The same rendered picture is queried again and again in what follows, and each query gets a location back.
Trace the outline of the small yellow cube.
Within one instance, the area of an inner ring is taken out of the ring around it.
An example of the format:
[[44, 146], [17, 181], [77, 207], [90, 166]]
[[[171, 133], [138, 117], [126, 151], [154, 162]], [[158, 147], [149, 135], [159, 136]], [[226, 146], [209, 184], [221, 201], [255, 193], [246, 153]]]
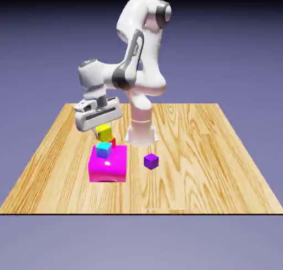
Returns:
[[99, 141], [107, 142], [107, 140], [113, 137], [112, 127], [109, 123], [105, 123], [96, 127], [97, 132], [99, 133]]

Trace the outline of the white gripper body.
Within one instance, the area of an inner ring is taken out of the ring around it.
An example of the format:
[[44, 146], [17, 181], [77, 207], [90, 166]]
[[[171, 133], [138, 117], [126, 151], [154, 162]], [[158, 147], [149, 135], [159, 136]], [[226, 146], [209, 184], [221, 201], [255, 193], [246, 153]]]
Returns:
[[83, 99], [75, 104], [75, 124], [80, 132], [86, 132], [102, 124], [122, 117], [117, 97], [104, 99]]

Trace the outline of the large magenta box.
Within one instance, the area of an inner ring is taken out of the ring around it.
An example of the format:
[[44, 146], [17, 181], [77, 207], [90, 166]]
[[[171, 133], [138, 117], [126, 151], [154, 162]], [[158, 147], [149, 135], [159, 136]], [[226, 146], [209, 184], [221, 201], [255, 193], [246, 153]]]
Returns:
[[127, 146], [116, 146], [107, 159], [97, 157], [94, 146], [88, 162], [88, 174], [90, 182], [126, 182]]

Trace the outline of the small purple cube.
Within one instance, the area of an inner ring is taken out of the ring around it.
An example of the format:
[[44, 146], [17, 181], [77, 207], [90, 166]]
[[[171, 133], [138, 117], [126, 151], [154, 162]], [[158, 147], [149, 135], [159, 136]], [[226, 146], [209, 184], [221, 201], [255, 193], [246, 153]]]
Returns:
[[153, 170], [159, 166], [159, 157], [153, 153], [144, 156], [144, 166]]

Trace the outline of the small cyan cube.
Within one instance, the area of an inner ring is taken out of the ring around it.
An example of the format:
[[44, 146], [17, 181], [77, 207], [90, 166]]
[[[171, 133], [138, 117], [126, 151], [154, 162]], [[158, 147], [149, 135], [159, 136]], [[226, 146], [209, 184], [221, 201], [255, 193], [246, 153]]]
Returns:
[[111, 142], [99, 142], [96, 146], [96, 156], [98, 158], [107, 159], [112, 153]]

